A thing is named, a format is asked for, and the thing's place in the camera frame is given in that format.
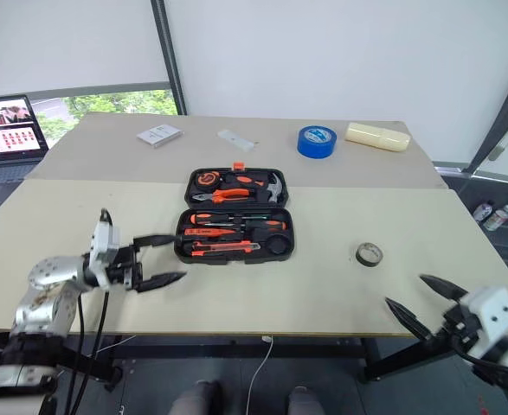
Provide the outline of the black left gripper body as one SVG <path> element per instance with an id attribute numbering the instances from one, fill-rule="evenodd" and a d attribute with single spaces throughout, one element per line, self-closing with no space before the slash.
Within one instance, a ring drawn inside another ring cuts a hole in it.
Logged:
<path id="1" fill-rule="evenodd" d="M 143 269 L 137 260 L 139 249 L 134 245 L 121 247 L 106 268 L 110 284 L 122 284 L 127 291 L 143 292 Z"/>

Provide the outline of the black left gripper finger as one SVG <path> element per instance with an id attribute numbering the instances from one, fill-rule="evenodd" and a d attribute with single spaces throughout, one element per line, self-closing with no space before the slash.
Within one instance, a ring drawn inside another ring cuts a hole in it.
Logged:
<path id="1" fill-rule="evenodd" d="M 154 275 L 147 280 L 142 280 L 135 285 L 137 293 L 153 291 L 175 283 L 187 274 L 186 271 L 172 271 Z"/>
<path id="2" fill-rule="evenodd" d="M 138 253 L 143 247 L 164 246 L 180 240 L 179 236 L 172 234 L 150 234 L 134 238 L 132 246 L 133 251 Z"/>

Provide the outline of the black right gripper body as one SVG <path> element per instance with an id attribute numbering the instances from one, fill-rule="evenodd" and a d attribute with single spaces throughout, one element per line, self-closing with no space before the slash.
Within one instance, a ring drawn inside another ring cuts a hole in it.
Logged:
<path id="1" fill-rule="evenodd" d="M 460 299 L 451 298 L 453 306 L 444 312 L 442 326 L 429 342 L 430 350 L 453 350 L 454 345 L 468 351 L 479 339 L 479 319 Z"/>

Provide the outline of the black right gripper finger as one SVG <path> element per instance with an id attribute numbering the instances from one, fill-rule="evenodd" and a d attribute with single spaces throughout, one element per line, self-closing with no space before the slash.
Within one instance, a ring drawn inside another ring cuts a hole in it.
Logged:
<path id="1" fill-rule="evenodd" d="M 445 299 L 458 302 L 466 295 L 466 290 L 458 285 L 433 275 L 421 274 L 419 278 L 433 291 Z"/>
<path id="2" fill-rule="evenodd" d="M 432 338 L 432 332 L 417 319 L 417 316 L 397 301 L 386 297 L 385 303 L 396 320 L 412 335 L 422 341 Z"/>

